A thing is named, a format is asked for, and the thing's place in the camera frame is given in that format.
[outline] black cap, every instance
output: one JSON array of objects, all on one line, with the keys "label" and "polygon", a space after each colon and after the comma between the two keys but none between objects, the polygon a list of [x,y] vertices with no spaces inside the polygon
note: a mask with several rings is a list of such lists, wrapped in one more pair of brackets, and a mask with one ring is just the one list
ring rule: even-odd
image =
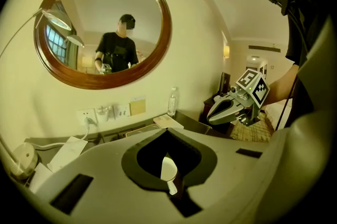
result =
[{"label": "black cap", "polygon": [[121,18],[120,18],[120,21],[122,23],[126,23],[126,29],[133,29],[135,28],[135,23],[136,23],[136,20],[135,18],[130,15],[130,14],[124,14]]}]

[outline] power outlet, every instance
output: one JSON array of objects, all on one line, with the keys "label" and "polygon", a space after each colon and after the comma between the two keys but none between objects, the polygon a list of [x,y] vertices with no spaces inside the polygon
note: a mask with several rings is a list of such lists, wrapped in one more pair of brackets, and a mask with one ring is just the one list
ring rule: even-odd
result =
[{"label": "power outlet", "polygon": [[114,106],[115,119],[126,118],[130,116],[130,104]]},{"label": "power outlet", "polygon": [[90,118],[95,124],[97,124],[96,113],[94,109],[87,109],[77,111],[77,118],[80,121],[81,125],[85,126],[85,119]]}]

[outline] lamp arm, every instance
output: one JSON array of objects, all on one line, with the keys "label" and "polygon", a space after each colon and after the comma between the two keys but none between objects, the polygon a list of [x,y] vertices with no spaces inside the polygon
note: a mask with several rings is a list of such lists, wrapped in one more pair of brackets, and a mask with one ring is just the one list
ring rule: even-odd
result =
[{"label": "lamp arm", "polygon": [[[0,53],[0,59],[1,56],[4,54],[5,50],[7,49],[7,47],[9,46],[9,44],[11,43],[11,41],[13,40],[13,38],[16,36],[16,34],[32,19],[34,18],[37,14],[39,14],[42,11],[42,9],[40,8],[39,10],[37,10],[32,17],[30,17],[15,33],[14,35],[11,37],[11,39],[7,42],[7,44],[5,45],[4,49],[1,51]],[[20,163],[18,162],[18,160],[16,159],[16,157],[14,156],[14,154],[11,152],[11,150],[9,149],[8,145],[6,144],[6,142],[4,141],[4,139],[2,138],[1,134],[0,134],[0,145],[5,149],[5,151],[7,152],[7,154],[9,155],[9,157],[11,158],[12,161],[14,161],[14,163],[18,164],[20,166]]]},{"label": "lamp arm", "polygon": [[7,44],[5,45],[5,48],[1,51],[0,53],[0,59],[1,56],[3,55],[3,53],[5,52],[5,50],[7,49],[7,47],[9,46],[9,44],[11,43],[12,39],[16,36],[16,34],[22,29],[22,27],[24,27],[33,17],[35,17],[35,15],[33,15],[32,17],[30,17],[16,32],[15,34],[11,37],[11,39],[7,42]]}]

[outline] plastic bottle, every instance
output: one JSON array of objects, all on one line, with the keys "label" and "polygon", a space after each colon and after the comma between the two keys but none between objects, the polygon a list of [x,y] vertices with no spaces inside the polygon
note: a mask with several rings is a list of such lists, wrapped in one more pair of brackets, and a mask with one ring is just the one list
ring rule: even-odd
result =
[{"label": "plastic bottle", "polygon": [[168,99],[167,114],[174,116],[178,103],[178,90],[177,87],[172,87],[170,98]]}]

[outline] ceiling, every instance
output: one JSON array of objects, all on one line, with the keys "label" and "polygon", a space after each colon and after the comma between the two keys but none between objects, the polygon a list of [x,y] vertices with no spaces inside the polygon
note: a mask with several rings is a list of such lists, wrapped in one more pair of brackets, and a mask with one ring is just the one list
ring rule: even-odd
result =
[{"label": "ceiling", "polygon": [[136,20],[132,38],[156,44],[161,33],[161,11],[156,0],[74,0],[84,31],[115,32],[123,14]]},{"label": "ceiling", "polygon": [[268,0],[214,0],[232,40],[288,44],[288,19]]},{"label": "ceiling", "polygon": [[255,60],[253,60],[253,55],[248,55],[248,56],[247,56],[246,63],[247,63],[248,65],[256,65],[256,66],[259,66],[259,65],[261,65],[261,63],[262,63],[263,61],[266,61],[266,59],[259,57],[259,58],[255,58]]}]

